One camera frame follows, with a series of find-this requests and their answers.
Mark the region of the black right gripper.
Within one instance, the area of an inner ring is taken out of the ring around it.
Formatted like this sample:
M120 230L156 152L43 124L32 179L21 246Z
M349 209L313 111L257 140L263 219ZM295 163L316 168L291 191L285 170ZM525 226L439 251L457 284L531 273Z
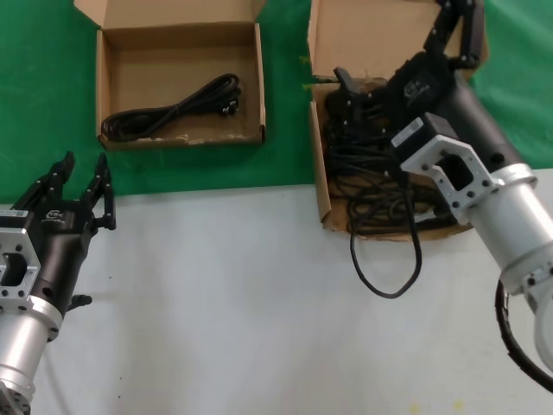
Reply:
M334 69L340 84L334 94L334 116L345 127L385 133L384 112L397 130L428 112L446 119L457 139L472 146L489 172L522 163L519 152L469 84L459 72L451 70L476 69L481 63L484 3L476 0L435 3L440 11L424 43L425 52L407 60L388 80L383 104L364 91L345 68ZM460 53L447 58L446 46L460 20Z

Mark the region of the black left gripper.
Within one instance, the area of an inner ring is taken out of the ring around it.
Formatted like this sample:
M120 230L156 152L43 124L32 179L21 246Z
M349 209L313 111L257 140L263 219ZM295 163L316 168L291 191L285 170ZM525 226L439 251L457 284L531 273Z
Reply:
M117 227L111 170L105 153L99 155L93 177L79 200L49 200L61 198L74 165L74 154L68 151L11 207L31 212L41 231L41 268L31 295L47 301L63 316L70 306L92 237L100 228L112 231ZM104 201L104 213L97 217L93 209L100 200Z

